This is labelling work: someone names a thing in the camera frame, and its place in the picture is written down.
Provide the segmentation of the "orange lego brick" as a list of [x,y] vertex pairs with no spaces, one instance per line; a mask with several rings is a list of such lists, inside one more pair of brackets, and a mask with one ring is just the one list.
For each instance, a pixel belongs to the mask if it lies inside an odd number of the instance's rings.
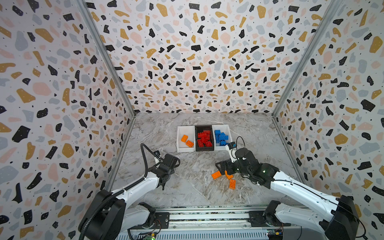
[[188,147],[190,147],[190,148],[193,148],[193,147],[194,147],[194,143],[191,142],[191,141],[187,141],[187,142],[186,142],[186,145],[187,145]]
[[211,174],[213,180],[216,180],[222,176],[220,171],[216,171],[215,173]]
[[233,175],[229,175],[227,171],[225,171],[225,176],[228,180],[231,180],[234,177]]
[[188,136],[187,135],[183,135],[182,138],[181,138],[181,142],[186,143],[187,140],[188,140]]
[[229,189],[231,189],[231,190],[235,190],[236,189],[236,180],[230,179]]

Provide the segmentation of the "blue lego brick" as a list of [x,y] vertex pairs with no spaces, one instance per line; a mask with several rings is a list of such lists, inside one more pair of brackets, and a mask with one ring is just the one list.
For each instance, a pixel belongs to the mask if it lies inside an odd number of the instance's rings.
[[216,140],[216,143],[220,145],[220,142],[221,142],[221,134],[215,134],[215,140]]
[[219,135],[219,140],[220,140],[221,142],[222,142],[222,141],[226,142],[226,141],[229,140],[229,136],[226,135],[226,134],[220,134],[220,135]]
[[216,146],[217,147],[224,147],[226,146],[228,143],[226,141],[219,141],[219,142],[216,142]]

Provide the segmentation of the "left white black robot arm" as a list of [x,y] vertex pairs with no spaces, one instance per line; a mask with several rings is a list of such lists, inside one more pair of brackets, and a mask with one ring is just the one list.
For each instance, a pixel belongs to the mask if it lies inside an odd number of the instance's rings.
[[133,208],[131,205],[145,194],[164,188],[179,165],[179,158],[166,154],[146,176],[118,190],[98,192],[79,224],[79,239],[115,240],[121,232],[135,227],[155,228],[158,221],[154,207],[144,202]]

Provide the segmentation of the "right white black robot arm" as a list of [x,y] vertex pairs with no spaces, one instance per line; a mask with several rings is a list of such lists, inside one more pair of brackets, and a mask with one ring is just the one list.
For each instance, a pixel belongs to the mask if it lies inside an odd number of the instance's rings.
[[303,208],[271,201],[262,215],[262,224],[283,228],[298,225],[323,234],[329,240],[355,240],[361,225],[355,204],[347,196],[322,193],[290,177],[277,167],[260,163],[247,148],[226,147],[230,159],[216,163],[213,178],[227,176],[230,186],[234,174],[258,186],[282,193],[304,205]]

